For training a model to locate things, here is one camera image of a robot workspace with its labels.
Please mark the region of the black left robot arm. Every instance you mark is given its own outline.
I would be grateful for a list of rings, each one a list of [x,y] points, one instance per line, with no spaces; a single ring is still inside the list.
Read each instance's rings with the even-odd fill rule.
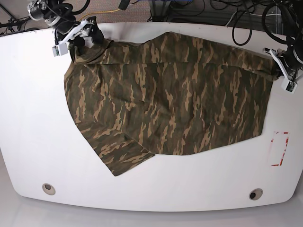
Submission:
[[[240,15],[236,16],[232,27],[232,40],[237,46],[244,46],[250,41],[253,25],[250,9],[260,4],[265,5],[261,15],[261,25],[264,32],[272,40],[287,46],[287,50],[285,51],[265,49],[265,52],[272,55],[284,77],[291,83],[295,83],[298,80],[298,72],[303,69],[303,2],[301,0],[264,0],[255,2],[251,6],[247,6],[245,1],[242,0],[241,6],[243,7],[243,11],[236,11],[235,13],[235,15],[238,13]],[[282,26],[286,29],[285,39],[273,34],[266,24],[266,19],[269,16],[268,12],[274,7],[278,8]],[[249,36],[245,42],[238,43],[235,40],[234,31],[236,24],[244,14],[247,14],[249,20]]]

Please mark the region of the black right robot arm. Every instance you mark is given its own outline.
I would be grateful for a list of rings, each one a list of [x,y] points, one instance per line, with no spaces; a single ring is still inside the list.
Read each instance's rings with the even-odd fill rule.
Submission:
[[[52,47],[54,56],[68,53],[68,43],[82,47],[85,38],[90,37],[92,43],[102,44],[104,35],[97,25],[96,17],[76,20],[76,15],[86,10],[90,1],[73,11],[73,5],[63,0],[31,0],[27,6],[30,18],[34,21],[43,20],[49,27],[54,28],[55,46]]]

